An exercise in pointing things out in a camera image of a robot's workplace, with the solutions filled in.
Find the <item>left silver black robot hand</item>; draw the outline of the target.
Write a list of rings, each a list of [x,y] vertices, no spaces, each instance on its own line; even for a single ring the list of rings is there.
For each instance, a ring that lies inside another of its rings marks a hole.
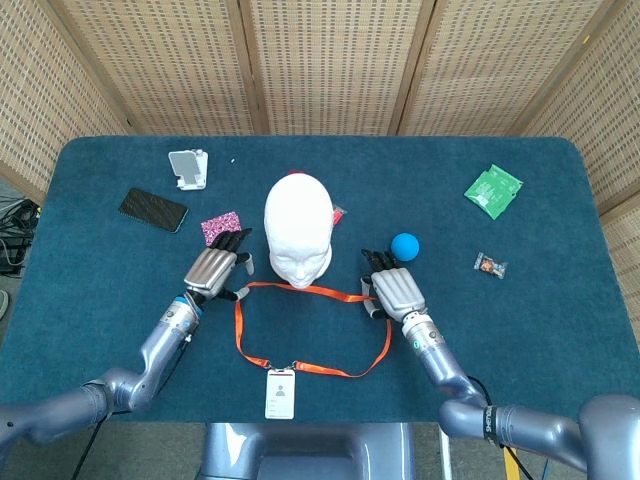
[[[249,275],[254,273],[252,255],[238,252],[251,232],[252,228],[224,231],[201,252],[184,278],[185,297],[189,301],[202,308],[215,298],[236,302],[248,295],[248,287],[231,291],[226,288],[226,282],[237,265],[244,265]]]

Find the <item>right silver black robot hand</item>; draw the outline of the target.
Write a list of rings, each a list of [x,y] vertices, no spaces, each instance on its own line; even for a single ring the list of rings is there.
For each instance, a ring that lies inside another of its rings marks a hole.
[[[361,277],[363,302],[372,319],[403,322],[407,315],[427,312],[426,300],[411,273],[391,252],[362,249],[372,272]]]

